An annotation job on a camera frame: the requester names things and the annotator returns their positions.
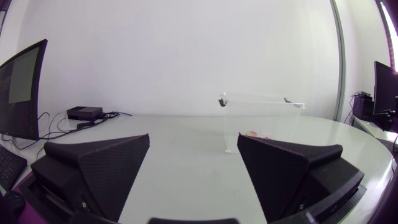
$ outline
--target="small object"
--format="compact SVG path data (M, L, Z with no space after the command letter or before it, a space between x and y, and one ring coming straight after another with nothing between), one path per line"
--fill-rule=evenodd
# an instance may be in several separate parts
M77 129L81 129L81 128L84 128L84 127L89 127L89 126L93 126L93 125L95 125L95 123L94 122L85 122L85 123L79 123L79 124L77 124Z
M248 131L246 133L246 136L250 136L250 137L257 137L257 133L255 131Z
M12 214L19 218L25 208L25 198L19 192L10 190L4 195L7 206Z
M76 106L67 111L68 119L76 119L79 121L95 121L97 116L102 113L100 107Z

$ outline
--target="pink object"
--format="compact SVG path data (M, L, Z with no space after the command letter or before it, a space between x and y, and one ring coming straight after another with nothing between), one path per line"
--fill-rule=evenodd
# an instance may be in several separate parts
M248 132L246 133L246 136L257 137L257 133L254 132L254 131L248 131Z

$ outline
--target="transparent acrylic box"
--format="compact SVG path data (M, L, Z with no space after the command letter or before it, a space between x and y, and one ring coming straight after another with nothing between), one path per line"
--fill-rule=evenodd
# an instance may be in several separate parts
M222 93L225 107L224 138L226 152L239 153L237 142L242 135L290 141L304 103L292 103L280 95Z

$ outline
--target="white desk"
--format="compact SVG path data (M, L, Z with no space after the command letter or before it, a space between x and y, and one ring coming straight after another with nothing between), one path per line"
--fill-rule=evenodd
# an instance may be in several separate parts
M363 121L357 117L354 117L353 126L355 128L359 128L364 132L370 134L379 140L390 152L392 152L392 147L394 145L394 141L396 140L397 133L393 133L390 131L383 131L373 122Z
M76 124L68 121L61 126L67 129ZM119 222L147 223L151 217L235 217L240 223L265 223L241 156L224 151L222 118L121 116L54 142L88 142L145 133L149 133L150 148ZM354 127L307 116L299 118L292 142L343 146L343 158L365 173L362 184L368 189L343 223L366 223L392 175L388 150ZM31 164L40 148L14 152Z

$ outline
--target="computer monitor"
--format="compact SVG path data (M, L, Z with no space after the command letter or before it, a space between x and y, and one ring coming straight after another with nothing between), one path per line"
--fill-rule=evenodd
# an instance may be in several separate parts
M374 62L374 114L396 110L398 96L398 73L391 67Z
M148 148L148 134L48 142L46 156L31 165L33 175L19 188L49 223L70 223L81 212L117 222Z
M19 52L0 66L0 133L38 140L37 98L47 40Z

